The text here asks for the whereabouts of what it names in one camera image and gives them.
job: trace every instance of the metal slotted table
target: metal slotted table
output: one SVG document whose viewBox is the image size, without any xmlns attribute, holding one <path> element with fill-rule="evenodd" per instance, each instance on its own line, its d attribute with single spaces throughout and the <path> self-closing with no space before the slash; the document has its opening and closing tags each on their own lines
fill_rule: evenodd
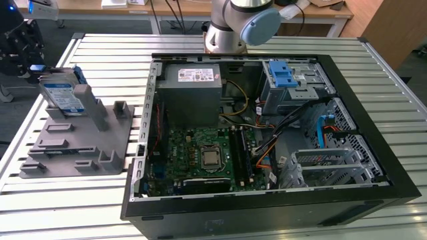
<svg viewBox="0 0 427 240">
<path fill-rule="evenodd" d="M 137 150 L 151 54 L 203 51 L 199 35 L 75 34 L 58 67 L 82 67 L 106 105 L 126 100 L 137 106 L 126 164 Z M 206 239 L 427 239 L 427 109 L 370 44 L 355 38 L 275 37 L 250 46 L 249 52 L 333 56 L 424 196 L 349 225 Z M 46 106 L 39 96 L 0 161 L 0 239 L 146 239 L 121 220 L 126 172 L 42 179 L 18 176 L 46 124 Z"/>
</svg>

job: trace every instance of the open computer tower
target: open computer tower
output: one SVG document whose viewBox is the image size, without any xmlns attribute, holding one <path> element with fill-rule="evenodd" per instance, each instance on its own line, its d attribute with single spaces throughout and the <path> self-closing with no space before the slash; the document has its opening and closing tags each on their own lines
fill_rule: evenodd
<svg viewBox="0 0 427 240">
<path fill-rule="evenodd" d="M 330 56 L 153 59 L 122 207 L 149 239 L 343 225 L 421 196 Z"/>
</svg>

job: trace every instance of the blue drive bay latch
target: blue drive bay latch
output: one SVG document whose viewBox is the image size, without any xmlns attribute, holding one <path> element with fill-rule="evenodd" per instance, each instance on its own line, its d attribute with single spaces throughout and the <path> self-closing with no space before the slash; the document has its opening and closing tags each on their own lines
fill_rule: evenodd
<svg viewBox="0 0 427 240">
<path fill-rule="evenodd" d="M 275 80 L 277 88 L 298 87 L 299 83 L 294 80 L 293 69 L 286 61 L 271 61 L 270 71 Z"/>
</svg>

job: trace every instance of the power supply label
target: power supply label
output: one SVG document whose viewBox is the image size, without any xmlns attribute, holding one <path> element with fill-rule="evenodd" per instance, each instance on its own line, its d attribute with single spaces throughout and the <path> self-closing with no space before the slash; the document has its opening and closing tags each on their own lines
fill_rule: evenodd
<svg viewBox="0 0 427 240">
<path fill-rule="evenodd" d="M 179 82 L 214 82 L 213 68 L 183 68 L 178 71 Z"/>
</svg>

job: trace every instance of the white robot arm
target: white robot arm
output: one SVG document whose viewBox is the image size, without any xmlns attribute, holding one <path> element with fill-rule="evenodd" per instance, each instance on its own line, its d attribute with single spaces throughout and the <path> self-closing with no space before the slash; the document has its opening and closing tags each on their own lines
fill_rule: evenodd
<svg viewBox="0 0 427 240">
<path fill-rule="evenodd" d="M 246 44 L 266 43 L 281 26 L 274 0 L 213 1 L 211 26 L 205 44 L 211 53 L 242 53 Z"/>
</svg>

